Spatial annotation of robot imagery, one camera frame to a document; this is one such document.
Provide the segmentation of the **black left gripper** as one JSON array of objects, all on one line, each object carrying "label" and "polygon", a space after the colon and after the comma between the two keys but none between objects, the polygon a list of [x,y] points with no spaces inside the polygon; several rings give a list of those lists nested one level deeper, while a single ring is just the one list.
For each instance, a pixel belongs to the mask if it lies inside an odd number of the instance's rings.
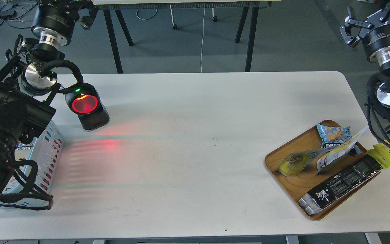
[{"label": "black left gripper", "polygon": [[40,44],[53,47],[71,43],[76,23],[89,30],[99,11],[91,0],[39,0],[37,4],[31,31]]}]

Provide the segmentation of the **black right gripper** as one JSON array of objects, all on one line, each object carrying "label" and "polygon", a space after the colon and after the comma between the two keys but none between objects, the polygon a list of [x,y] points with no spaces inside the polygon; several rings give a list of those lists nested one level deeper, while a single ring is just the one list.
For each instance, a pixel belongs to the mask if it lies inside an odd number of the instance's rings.
[{"label": "black right gripper", "polygon": [[390,62],[390,1],[365,20],[356,19],[349,7],[349,19],[340,32],[347,46],[362,43],[368,62]]}]

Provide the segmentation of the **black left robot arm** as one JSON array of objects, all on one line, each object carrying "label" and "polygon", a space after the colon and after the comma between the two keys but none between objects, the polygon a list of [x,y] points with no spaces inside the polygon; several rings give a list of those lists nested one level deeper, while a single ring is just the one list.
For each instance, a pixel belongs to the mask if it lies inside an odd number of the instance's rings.
[{"label": "black left robot arm", "polygon": [[29,145],[50,124],[56,94],[65,96],[85,130],[109,120],[95,88],[80,69],[64,59],[76,23],[90,29],[98,7],[91,0],[39,0],[31,26],[34,38],[18,35],[14,52],[6,51],[0,70],[0,207],[49,210],[53,196],[39,186],[38,163],[17,161],[19,144]]}]

